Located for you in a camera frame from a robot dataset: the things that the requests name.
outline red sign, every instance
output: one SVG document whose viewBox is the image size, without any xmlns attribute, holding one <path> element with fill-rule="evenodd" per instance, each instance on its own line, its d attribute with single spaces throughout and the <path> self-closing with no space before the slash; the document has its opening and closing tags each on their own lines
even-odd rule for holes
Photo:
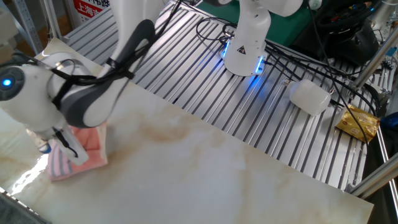
<svg viewBox="0 0 398 224">
<path fill-rule="evenodd" d="M 102 11 L 102 9 L 95 7 L 82 0 L 73 0 L 75 9 L 82 15 L 92 18 Z"/>
</svg>

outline white plastic container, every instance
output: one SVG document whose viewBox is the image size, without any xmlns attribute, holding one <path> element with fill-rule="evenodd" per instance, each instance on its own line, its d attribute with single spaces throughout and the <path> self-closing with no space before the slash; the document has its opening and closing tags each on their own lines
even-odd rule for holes
<svg viewBox="0 0 398 224">
<path fill-rule="evenodd" d="M 330 94 L 310 80 L 291 81 L 287 88 L 291 102 L 312 116 L 320 115 L 329 105 Z"/>
</svg>

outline cloth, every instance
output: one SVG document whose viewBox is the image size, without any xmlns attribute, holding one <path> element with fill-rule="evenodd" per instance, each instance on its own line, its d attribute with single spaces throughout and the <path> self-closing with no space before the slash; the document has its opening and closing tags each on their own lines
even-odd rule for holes
<svg viewBox="0 0 398 224">
<path fill-rule="evenodd" d="M 73 134 L 85 148 L 89 159 L 76 166 L 62 153 L 55 141 L 51 141 L 47 175 L 51 181 L 63 180 L 80 172 L 105 166 L 108 163 L 105 152 L 106 124 L 97 128 L 78 129 L 71 127 Z"/>
</svg>

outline gold packet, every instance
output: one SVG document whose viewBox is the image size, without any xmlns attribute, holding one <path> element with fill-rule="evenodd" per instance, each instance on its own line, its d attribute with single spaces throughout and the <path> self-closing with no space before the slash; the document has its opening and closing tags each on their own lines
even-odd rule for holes
<svg viewBox="0 0 398 224">
<path fill-rule="evenodd" d="M 359 108 L 356 108 L 353 105 L 348 105 L 348 108 L 362 126 L 363 131 L 366 134 L 366 138 L 368 139 L 368 142 L 370 142 L 376 136 L 377 129 L 380 125 L 380 119 Z M 336 128 L 339 128 L 349 135 L 354 136 L 362 142 L 365 142 L 365 138 L 361 129 L 346 108 L 341 111 L 339 118 L 340 119 L 338 119 L 339 122 L 336 125 Z"/>
</svg>

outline green surface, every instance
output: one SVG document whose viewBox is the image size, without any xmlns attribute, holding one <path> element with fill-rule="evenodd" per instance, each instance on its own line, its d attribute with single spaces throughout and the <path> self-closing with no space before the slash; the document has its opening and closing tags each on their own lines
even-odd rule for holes
<svg viewBox="0 0 398 224">
<path fill-rule="evenodd" d="M 233 1 L 223 7 L 214 7 L 205 2 L 200 3 L 197 8 L 231 22 L 239 20 L 239 2 Z M 288 47 L 310 22 L 311 17 L 308 9 L 301 7 L 295 14 L 282 17 L 271 13 L 271 27 L 267 39 Z"/>
</svg>

